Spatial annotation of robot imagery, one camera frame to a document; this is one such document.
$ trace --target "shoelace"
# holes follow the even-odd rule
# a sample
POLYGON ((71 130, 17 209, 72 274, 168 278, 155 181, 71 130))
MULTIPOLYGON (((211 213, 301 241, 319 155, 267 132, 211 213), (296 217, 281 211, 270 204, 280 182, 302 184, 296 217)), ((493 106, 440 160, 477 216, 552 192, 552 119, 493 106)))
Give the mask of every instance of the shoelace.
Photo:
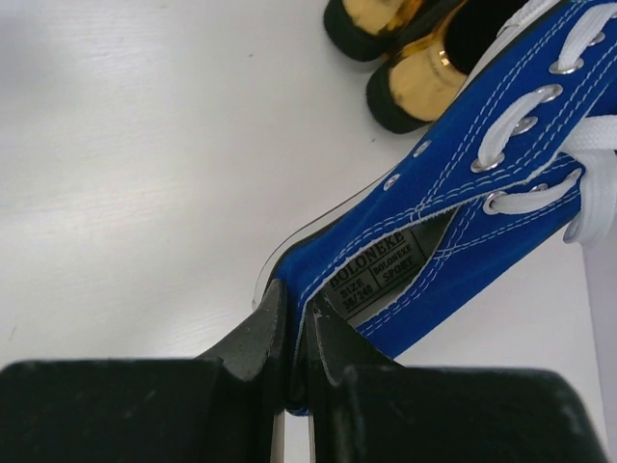
MULTIPOLYGON (((537 7, 539 2, 530 4, 537 7)), ((566 39, 559 59, 550 66, 552 74, 570 74, 584 66, 581 58, 588 47, 604 40, 603 27, 617 20, 617 3, 590 8, 577 22, 566 39)), ((508 140, 525 133, 538 119, 529 113, 540 104, 553 101, 563 92, 558 85, 548 85, 524 95, 512 103, 487 131, 478 157, 471 165, 482 173, 499 165, 508 140)), ((580 213, 566 230, 564 241, 578 241, 593 246, 606 236, 617 213, 617 116, 583 119, 570 133, 561 151, 585 167, 573 171, 563 182, 547 188, 539 185, 528 193, 495 192, 487 197, 484 210, 489 214, 526 214, 564 197, 580 179, 580 213)))

